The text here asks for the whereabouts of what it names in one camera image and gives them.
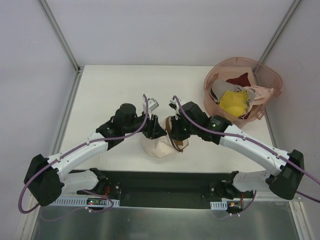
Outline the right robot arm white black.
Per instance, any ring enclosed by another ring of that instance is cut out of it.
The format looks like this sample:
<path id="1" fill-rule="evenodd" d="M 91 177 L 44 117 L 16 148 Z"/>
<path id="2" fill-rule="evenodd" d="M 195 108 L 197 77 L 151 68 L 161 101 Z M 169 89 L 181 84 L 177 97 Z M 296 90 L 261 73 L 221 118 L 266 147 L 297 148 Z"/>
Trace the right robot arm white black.
<path id="1" fill-rule="evenodd" d="M 184 141 L 197 136 L 234 150 L 261 167 L 262 171 L 233 171 L 232 178 L 215 186 L 215 193 L 232 200 L 248 191 L 271 191 L 276 196 L 292 200 L 303 177 L 304 156 L 293 150 L 287 152 L 263 144 L 244 133 L 239 127 L 220 115 L 207 116 L 192 101 L 170 100 L 169 106 L 175 110 L 171 117 L 169 136 L 176 141 Z"/>

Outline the beige round mesh laundry bag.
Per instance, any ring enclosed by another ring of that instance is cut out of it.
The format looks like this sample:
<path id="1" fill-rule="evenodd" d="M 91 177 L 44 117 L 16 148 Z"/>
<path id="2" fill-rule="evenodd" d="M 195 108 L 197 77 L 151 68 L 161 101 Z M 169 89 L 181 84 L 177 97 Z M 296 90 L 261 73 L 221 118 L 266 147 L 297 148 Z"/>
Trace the beige round mesh laundry bag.
<path id="1" fill-rule="evenodd" d="M 159 159 L 183 153 L 184 149 L 189 145 L 189 140 L 178 141 L 169 136 L 172 132 L 171 116 L 168 116 L 160 126 L 165 129 L 167 135 L 157 139 L 142 138 L 140 143 L 143 150 L 148 155 Z"/>

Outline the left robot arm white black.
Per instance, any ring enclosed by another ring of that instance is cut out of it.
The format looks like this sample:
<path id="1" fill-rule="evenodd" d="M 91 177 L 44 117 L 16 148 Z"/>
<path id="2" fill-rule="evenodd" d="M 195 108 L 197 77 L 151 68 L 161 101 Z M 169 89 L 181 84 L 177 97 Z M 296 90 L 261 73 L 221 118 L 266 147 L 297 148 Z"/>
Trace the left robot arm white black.
<path id="1" fill-rule="evenodd" d="M 41 207 L 52 204 L 61 194 L 91 191 L 105 195 L 108 180 L 97 168 L 74 173 L 87 160 L 111 150 L 126 138 L 143 133 L 150 140 L 166 136 L 158 116 L 152 112 L 159 106 L 149 98 L 143 103 L 141 116 L 130 103 L 122 104 L 114 116 L 99 126 L 94 133 L 72 149 L 49 157 L 35 156 L 29 165 L 24 184 Z"/>

